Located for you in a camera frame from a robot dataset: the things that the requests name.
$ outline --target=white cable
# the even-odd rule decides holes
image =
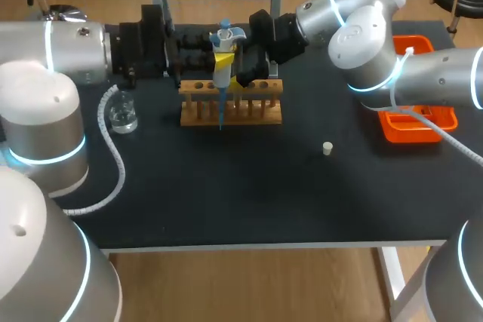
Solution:
[[[411,54],[412,53],[411,53],[410,48],[406,49],[405,58],[408,58],[409,55],[411,55]],[[463,145],[460,141],[456,140],[448,132],[442,130],[438,125],[433,124],[426,117],[424,117],[423,115],[413,111],[412,109],[401,109],[396,105],[396,103],[395,103],[395,84],[396,84],[397,80],[398,80],[398,77],[395,77],[394,80],[391,82],[392,86],[391,86],[391,90],[390,90],[390,93],[389,93],[390,98],[391,98],[392,111],[402,113],[402,114],[406,114],[406,115],[410,115],[410,116],[416,118],[419,122],[425,124],[427,127],[434,130],[438,135],[443,137],[447,142],[450,143],[450,145],[452,145],[456,149],[460,150],[465,156],[471,158],[474,162],[476,162],[481,167],[483,167],[483,158],[480,155],[478,155],[476,152],[471,150],[470,148]]]
[[[114,198],[121,192],[122,187],[124,186],[124,182],[126,180],[126,169],[124,166],[124,162],[122,161],[122,157],[119,154],[118,149],[115,147],[114,142],[109,135],[109,131],[107,130],[106,126],[106,105],[109,99],[119,91],[118,86],[113,85],[110,89],[108,89],[105,94],[102,96],[99,102],[99,106],[97,107],[97,123],[99,124],[100,133],[102,134],[104,141],[106,141],[106,145],[112,153],[114,157],[114,161],[118,166],[118,183],[116,184],[115,188],[111,191],[107,197],[103,200],[97,202],[90,207],[81,207],[79,209],[64,209],[63,212],[68,216],[79,216],[92,213],[93,211],[99,210],[101,207],[105,207],[108,203],[110,203]]]

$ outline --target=black tabletop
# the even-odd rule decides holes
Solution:
[[[200,26],[178,26],[183,32]],[[453,47],[440,22],[395,22],[395,34]],[[448,238],[480,205],[481,170],[446,143],[385,141],[324,48],[279,67],[283,124],[180,127],[172,81],[140,81],[139,127],[113,135],[127,169],[121,194],[75,221],[101,248],[420,241]],[[61,207],[113,189],[117,169],[97,129],[105,88],[81,89],[90,173]],[[457,109],[454,136],[483,153],[483,114]],[[322,143],[330,141],[330,157]]]

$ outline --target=stool leg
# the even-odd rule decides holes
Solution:
[[[40,8],[40,11],[42,12],[42,15],[44,15],[44,17],[48,16],[51,12],[51,9],[47,4],[47,0],[36,0],[36,1],[37,1],[38,7]]]
[[[454,17],[451,21],[450,26],[446,29],[448,33],[450,33],[451,39],[454,39],[454,36],[457,32],[458,23],[460,22],[460,17]]]

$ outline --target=orange tray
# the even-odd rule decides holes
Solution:
[[[422,35],[395,35],[394,45],[396,53],[401,55],[408,47],[414,47],[414,54],[434,51],[429,39]],[[413,110],[447,132],[458,127],[453,107],[415,106]],[[379,111],[378,114],[384,135],[391,143],[438,143],[442,139],[435,131],[409,115],[387,111]]]

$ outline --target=test tube rack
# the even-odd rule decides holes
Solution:
[[[223,125],[281,124],[281,79],[259,79],[226,90]],[[181,126],[218,126],[219,96],[212,81],[181,81]]]

